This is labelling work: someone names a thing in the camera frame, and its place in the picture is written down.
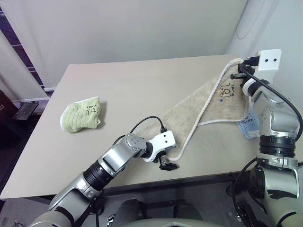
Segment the floor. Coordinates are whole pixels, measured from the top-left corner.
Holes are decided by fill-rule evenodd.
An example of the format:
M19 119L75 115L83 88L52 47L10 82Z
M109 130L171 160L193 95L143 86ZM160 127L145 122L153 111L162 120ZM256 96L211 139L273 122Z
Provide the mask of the floor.
M187 202L196 206L205 221L226 227L243 227L243 224L238 222L235 217L235 209L231 197L225 192L229 184L229 182L214 183L153 192L108 196L105 200L105 210L103 214L99 216L100 226L106 226L107 217L114 214L121 203L125 200L136 198L144 203L185 199ZM266 215L249 196L244 194L242 197L252 204L257 218L268 223ZM18 220L24 224L25 227L29 226L36 217L47 211L47 207L47 204L24 198L8 200L5 202L0 213L1 227L12 227L14 220ZM147 210L147 216L153 218L172 218L172 215L173 207ZM95 225L95 215L90 215L82 226L94 227Z

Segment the silver robot arm segment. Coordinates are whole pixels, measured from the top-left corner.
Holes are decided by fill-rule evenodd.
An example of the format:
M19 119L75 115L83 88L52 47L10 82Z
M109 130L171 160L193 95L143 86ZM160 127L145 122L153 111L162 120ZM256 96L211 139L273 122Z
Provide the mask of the silver robot arm segment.
M101 194L102 189L124 170L133 157L149 158L160 150L175 146L171 131L161 135L161 139L149 141L134 134L125 135L58 193L51 201L49 211L39 216L31 227L71 227L80 219L92 199Z
M241 66L273 87L270 83L278 71L280 59L281 50L265 50ZM258 167L250 172L249 191L261 200L273 226L301 227L303 201L299 181L302 175L299 175L298 160L294 158L298 116L285 101L253 78L244 74L234 77L243 79L243 93L251 96L259 117L260 153Z

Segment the folded green cloth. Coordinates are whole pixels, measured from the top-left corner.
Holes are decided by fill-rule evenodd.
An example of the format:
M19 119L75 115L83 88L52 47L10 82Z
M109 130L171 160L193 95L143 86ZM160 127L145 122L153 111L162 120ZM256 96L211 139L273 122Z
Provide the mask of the folded green cloth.
M95 129L100 120L101 112L99 97L93 97L68 105L60 118L63 131L77 132L82 128Z

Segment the beige tabletop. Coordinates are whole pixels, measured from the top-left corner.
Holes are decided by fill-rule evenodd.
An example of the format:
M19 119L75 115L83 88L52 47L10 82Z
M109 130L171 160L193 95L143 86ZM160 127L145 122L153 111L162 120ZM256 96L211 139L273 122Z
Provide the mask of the beige tabletop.
M117 137L142 118L164 113L219 74L234 57L70 65L0 197L58 193ZM98 128L63 132L59 119L66 106L94 96L99 96L102 106ZM179 169L162 171L159 164L133 159L108 187L235 172L257 153L258 139L245 139L235 123L200 126L178 161Z

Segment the beige towel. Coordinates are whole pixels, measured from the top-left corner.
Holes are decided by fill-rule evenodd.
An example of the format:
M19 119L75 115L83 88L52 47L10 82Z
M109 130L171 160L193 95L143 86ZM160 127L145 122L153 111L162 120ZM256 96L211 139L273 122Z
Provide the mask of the beige towel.
M249 101L240 88L242 80L230 79L232 73L237 73L239 63L242 63L242 59L230 61L220 75L205 83L160 117L165 127L173 132L177 144L167 152L170 161L181 158L198 125L235 122L246 117ZM134 131L146 139L153 138L159 132L160 125L157 120L145 121Z

